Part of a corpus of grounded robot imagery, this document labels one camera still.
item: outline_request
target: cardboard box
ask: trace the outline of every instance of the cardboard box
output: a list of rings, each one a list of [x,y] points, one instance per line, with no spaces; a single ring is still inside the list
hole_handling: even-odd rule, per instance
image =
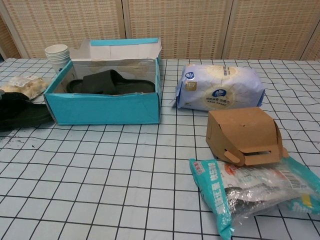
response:
[[[44,93],[59,125],[158,124],[161,82],[158,38],[85,40],[70,49],[71,61]],[[155,92],[123,95],[67,93],[67,84],[84,76],[114,69],[126,79],[149,80]]]
[[[288,157],[276,122],[258,107],[210,111],[206,142],[219,159],[238,166]]]

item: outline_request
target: stack of paper cups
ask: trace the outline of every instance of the stack of paper cups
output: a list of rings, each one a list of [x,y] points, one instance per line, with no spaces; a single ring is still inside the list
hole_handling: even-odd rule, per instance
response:
[[[70,60],[69,48],[64,44],[48,46],[45,50],[46,58],[52,64],[56,73],[59,73]]]

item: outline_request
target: box lid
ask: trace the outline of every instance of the box lid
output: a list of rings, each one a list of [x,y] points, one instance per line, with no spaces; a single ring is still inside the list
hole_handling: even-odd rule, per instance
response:
[[[260,108],[216,110],[209,114],[216,124],[210,126],[215,135],[207,138],[219,142],[213,142],[211,148],[218,157],[237,165],[275,163],[287,157],[277,124]]]
[[[156,59],[159,56],[161,48],[160,38],[85,39],[79,49],[70,48],[70,58],[73,61]]]

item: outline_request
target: barcode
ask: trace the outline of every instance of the barcode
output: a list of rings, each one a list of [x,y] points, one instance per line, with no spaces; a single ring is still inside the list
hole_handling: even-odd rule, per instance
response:
[[[289,171],[281,171],[281,173],[285,176],[286,179],[289,180],[292,189],[300,189],[301,183],[300,181]]]

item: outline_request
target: white and black grid tablecloth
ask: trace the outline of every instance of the white and black grid tablecloth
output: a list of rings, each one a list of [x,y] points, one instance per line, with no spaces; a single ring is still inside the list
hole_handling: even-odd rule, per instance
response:
[[[208,113],[174,107],[189,63],[254,68],[266,88],[261,108],[284,146],[320,177],[319,61],[162,60],[159,125],[50,123],[0,132],[1,240],[221,239],[188,161],[213,157]],[[17,75],[55,72],[45,59],[8,59],[0,86]],[[319,232],[320,216],[281,208],[244,221],[232,239],[318,240]]]

